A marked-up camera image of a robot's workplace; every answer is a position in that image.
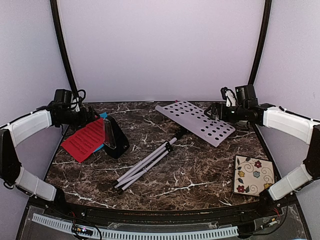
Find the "white music stand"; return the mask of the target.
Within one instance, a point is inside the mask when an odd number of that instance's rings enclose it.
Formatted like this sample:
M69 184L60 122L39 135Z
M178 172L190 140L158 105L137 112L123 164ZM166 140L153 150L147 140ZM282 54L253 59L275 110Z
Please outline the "white music stand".
M205 115L203 109L188 101L177 101L166 106L157 105L155 110L180 125L180 129L171 140L164 141L156 150L136 163L112 183L112 186L118 190L118 193L125 191L172 152L173 144L185 134L195 134L213 147L218 147L227 137L235 132L235 128L230 124Z

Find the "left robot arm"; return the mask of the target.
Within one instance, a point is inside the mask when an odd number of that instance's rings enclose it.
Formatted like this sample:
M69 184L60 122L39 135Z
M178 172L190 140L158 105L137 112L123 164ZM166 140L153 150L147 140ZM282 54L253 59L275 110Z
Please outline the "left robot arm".
M18 187L31 197L38 197L51 203L51 210L60 218L71 213L65 203L65 193L36 175L28 172L18 159L16 147L52 126L70 125L76 129L98 120L100 116L92 108L81 107L79 111L63 107L45 107L31 112L0 128L0 178L8 189Z

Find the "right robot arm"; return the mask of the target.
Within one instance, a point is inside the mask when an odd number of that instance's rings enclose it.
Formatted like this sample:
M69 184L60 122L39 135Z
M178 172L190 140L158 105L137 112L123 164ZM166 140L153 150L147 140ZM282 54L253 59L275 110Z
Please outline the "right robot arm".
M274 202L320 179L320 122L318 120L269 103L227 106L225 103L215 102L204 111L204 114L213 120L229 123L248 121L251 124L275 129L309 146L307 156L300 166L260 193L261 201L255 205L255 213L258 216L266 217L274 210Z

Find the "red sheet music paper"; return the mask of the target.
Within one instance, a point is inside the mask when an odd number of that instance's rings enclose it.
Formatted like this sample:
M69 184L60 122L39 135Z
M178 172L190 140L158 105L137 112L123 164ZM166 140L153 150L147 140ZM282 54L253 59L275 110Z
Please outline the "red sheet music paper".
M105 140L104 119L99 118L68 137L61 146L78 162L86 160Z

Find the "black metronome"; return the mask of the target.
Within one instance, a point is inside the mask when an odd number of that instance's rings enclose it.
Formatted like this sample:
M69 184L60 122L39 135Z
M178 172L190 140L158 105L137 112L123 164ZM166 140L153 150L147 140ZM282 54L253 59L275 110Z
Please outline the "black metronome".
M104 120L104 151L113 159L120 158L130 147L130 143L117 121L112 116Z

